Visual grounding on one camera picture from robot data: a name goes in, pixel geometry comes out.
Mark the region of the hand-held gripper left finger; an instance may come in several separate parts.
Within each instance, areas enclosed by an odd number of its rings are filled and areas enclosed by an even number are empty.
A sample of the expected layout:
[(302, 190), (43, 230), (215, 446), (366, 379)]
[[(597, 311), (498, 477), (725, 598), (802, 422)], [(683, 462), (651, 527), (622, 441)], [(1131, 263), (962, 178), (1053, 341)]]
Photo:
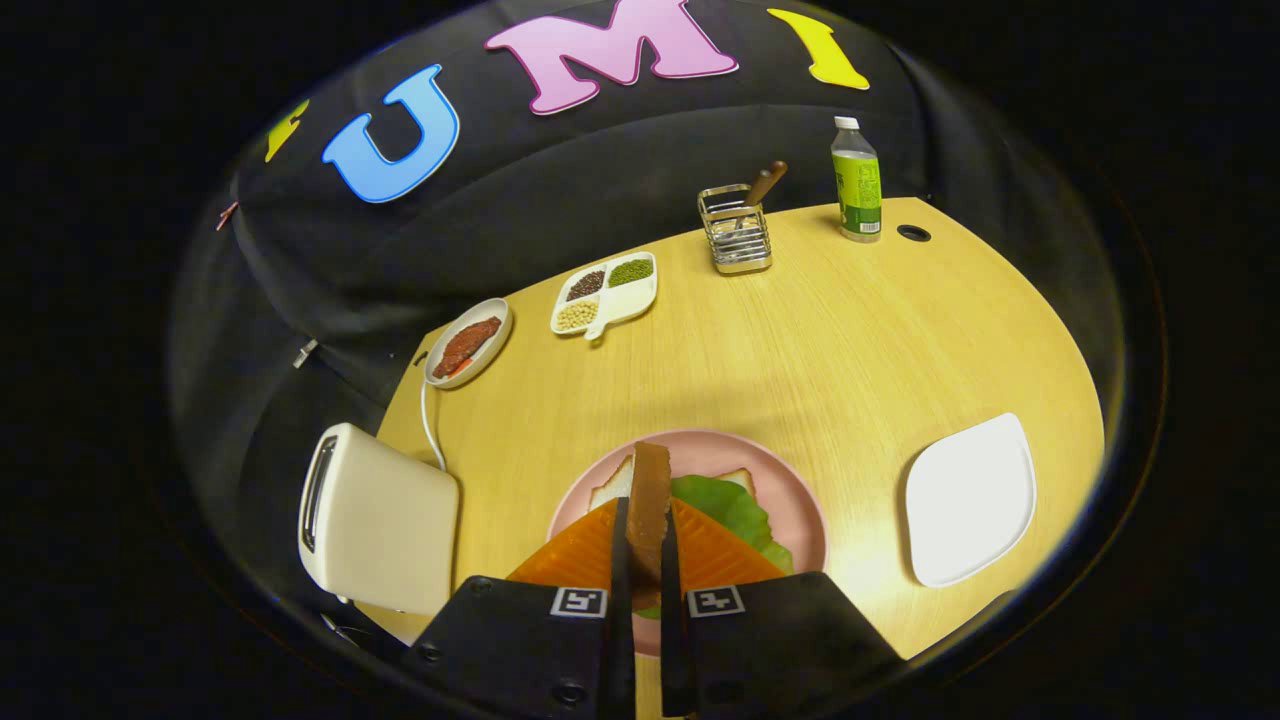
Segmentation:
[(470, 577), (401, 666), (453, 719), (632, 719), (628, 500), (607, 505), (605, 585)]

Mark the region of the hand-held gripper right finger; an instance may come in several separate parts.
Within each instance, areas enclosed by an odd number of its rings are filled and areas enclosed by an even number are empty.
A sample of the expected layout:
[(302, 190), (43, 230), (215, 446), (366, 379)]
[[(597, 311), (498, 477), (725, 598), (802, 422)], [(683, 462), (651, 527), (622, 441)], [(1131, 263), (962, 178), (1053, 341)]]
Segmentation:
[(841, 719), (895, 682), (904, 659), (822, 571), (780, 575), (750, 544), (673, 500), (663, 541), (666, 715)]

